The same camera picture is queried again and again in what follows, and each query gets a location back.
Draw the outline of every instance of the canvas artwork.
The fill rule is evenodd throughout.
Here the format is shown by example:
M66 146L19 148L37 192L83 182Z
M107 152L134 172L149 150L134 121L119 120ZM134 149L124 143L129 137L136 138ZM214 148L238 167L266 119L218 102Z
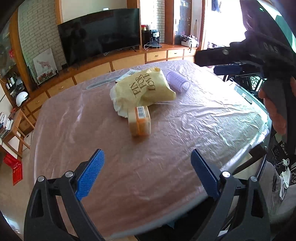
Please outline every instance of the canvas artwork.
M34 67L37 73L37 84L41 84L56 74L57 66L49 48L33 58Z

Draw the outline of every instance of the wrinkled plastic sheet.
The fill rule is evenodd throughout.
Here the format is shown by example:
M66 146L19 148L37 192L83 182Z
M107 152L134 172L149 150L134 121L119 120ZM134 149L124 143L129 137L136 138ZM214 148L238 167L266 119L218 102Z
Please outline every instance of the wrinkled plastic sheet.
M47 100L35 126L30 165L38 176L61 177L96 149L105 165L82 204L104 237L123 237L174 220L206 198L190 155L197 149L220 170L232 171L267 134L267 127L237 92L188 61L146 64L165 76L174 70L191 87L174 101L149 106L152 133L132 138L128 120L114 111L110 89L128 69L71 87ZM69 220L68 230L73 228Z

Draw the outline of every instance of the white helmet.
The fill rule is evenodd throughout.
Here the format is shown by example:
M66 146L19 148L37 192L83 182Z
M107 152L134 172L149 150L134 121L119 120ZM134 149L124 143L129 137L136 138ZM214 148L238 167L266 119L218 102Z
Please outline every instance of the white helmet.
M28 93L27 92L20 92L18 95L17 95L17 98L16 98L16 103L17 103L17 106L20 107L20 105L29 97Z

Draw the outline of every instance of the blue garment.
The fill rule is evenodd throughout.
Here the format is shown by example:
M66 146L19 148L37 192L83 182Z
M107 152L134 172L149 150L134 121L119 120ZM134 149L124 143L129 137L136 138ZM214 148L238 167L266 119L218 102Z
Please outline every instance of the blue garment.
M220 12L218 0L212 0L212 11Z

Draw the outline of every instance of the purple plastic roll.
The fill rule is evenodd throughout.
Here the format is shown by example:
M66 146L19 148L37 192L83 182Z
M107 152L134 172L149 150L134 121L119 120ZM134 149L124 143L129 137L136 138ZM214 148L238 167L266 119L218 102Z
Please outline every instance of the purple plastic roll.
M167 75L168 83L177 91L184 92L189 90L190 82L181 74L171 71Z

